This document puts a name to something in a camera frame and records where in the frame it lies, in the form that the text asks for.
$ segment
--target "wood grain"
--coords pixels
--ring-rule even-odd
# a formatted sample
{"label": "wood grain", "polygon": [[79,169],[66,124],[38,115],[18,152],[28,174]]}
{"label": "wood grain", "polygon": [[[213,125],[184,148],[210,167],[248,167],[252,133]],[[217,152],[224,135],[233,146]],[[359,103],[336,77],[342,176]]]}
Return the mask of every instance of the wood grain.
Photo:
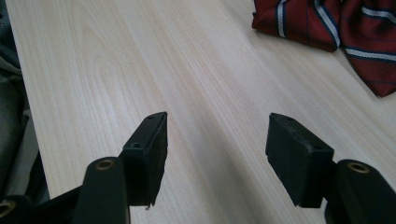
{"label": "wood grain", "polygon": [[324,223],[268,164],[271,112],[396,186],[396,94],[376,98],[341,50],[250,28],[252,1],[7,1],[51,197],[169,113],[157,204],[132,223]]}

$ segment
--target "red striped tie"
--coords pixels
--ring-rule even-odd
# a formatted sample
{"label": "red striped tie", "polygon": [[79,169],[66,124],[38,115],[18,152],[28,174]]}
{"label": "red striped tie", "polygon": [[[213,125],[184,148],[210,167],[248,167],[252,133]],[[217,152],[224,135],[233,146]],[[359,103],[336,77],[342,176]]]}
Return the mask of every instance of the red striped tie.
{"label": "red striped tie", "polygon": [[255,5],[254,29],[327,51],[341,43],[376,95],[396,91],[396,1],[255,0]]}

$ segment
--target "metal rivet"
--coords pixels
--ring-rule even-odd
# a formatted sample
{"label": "metal rivet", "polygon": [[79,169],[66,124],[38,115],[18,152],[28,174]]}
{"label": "metal rivet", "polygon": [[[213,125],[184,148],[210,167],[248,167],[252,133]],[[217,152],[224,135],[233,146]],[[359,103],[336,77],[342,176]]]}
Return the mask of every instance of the metal rivet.
{"label": "metal rivet", "polygon": [[15,209],[17,204],[14,201],[7,201],[4,200],[0,202],[0,217],[5,217],[8,215],[12,210]]}
{"label": "metal rivet", "polygon": [[349,169],[351,169],[355,172],[361,173],[361,174],[370,173],[370,169],[367,166],[357,163],[357,162],[350,162],[347,164],[347,167],[349,167]]}
{"label": "metal rivet", "polygon": [[110,169],[114,165],[114,161],[112,160],[105,160],[105,161],[99,161],[96,163],[96,169],[97,170],[107,170]]}

